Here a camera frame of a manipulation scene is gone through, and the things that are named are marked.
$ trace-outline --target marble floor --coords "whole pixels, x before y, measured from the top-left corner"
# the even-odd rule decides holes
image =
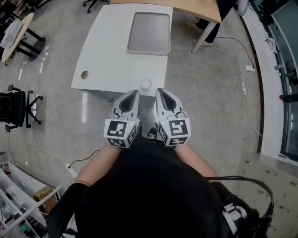
[[[81,0],[52,0],[41,8],[30,26],[47,38],[38,59],[29,62],[27,56],[17,53],[8,66],[0,64],[0,92],[14,84],[44,97],[37,104],[42,125],[33,123],[31,130],[24,126],[6,133],[4,124],[0,124],[0,151],[7,151],[19,168],[51,186],[62,185],[66,189],[71,175],[54,155],[41,156],[37,146],[41,154],[54,153],[71,163],[90,156],[105,144],[104,120],[112,103],[70,88],[84,41],[103,4],[97,2],[87,14]],[[259,129],[257,74],[241,68],[249,91],[245,106],[239,90],[239,65],[251,65],[246,53],[235,40],[215,39],[212,47],[201,47],[192,54],[192,39],[198,35],[186,27],[187,20],[196,18],[173,13],[165,88],[180,97],[190,117],[189,143],[218,175],[233,175],[241,154],[257,150],[258,134],[248,119],[249,114]],[[233,9],[217,36],[232,37],[231,33],[253,58],[244,27]],[[79,172],[86,163],[77,162],[74,169]]]

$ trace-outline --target cardboard box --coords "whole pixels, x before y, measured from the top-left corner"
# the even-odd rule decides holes
[[[38,192],[36,192],[35,194],[33,194],[33,199],[36,202],[41,201],[43,198],[45,198],[47,195],[49,195],[51,192],[53,191],[52,188],[50,188],[49,186],[45,186],[44,188],[40,189]],[[46,214],[49,214],[50,211],[52,210],[52,208],[57,204],[57,198],[56,195],[53,195],[52,197],[50,197],[49,200],[47,200],[43,206],[40,206],[40,208],[42,210],[45,211]]]

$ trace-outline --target black office chair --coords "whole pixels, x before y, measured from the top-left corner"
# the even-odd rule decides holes
[[[43,100],[42,96],[36,97],[31,103],[29,103],[29,96],[33,91],[29,91],[26,95],[24,91],[15,88],[12,84],[8,87],[8,91],[15,90],[15,93],[0,93],[0,121],[6,123],[12,123],[14,126],[5,125],[5,130],[10,130],[23,126],[24,118],[26,115],[26,127],[30,128],[31,125],[28,123],[29,115],[40,125],[39,121],[32,113],[31,107],[39,99]]]
[[[91,5],[90,5],[90,7],[87,10],[87,13],[90,13],[90,8],[96,3],[96,1],[97,0],[88,0],[88,1],[85,1],[83,3],[83,7],[85,7],[87,2],[92,2]],[[107,2],[108,4],[110,4],[110,2],[108,0],[102,0],[102,1]]]

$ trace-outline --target black shirt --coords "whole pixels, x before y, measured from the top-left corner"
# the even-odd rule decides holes
[[[75,212],[77,237],[113,235],[227,237],[221,201],[209,181],[163,143],[141,139],[123,149],[94,185],[71,185],[47,220],[60,237]]]

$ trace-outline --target gray tray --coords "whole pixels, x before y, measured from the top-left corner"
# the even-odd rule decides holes
[[[170,18],[162,13],[135,13],[127,52],[167,56],[170,51]]]

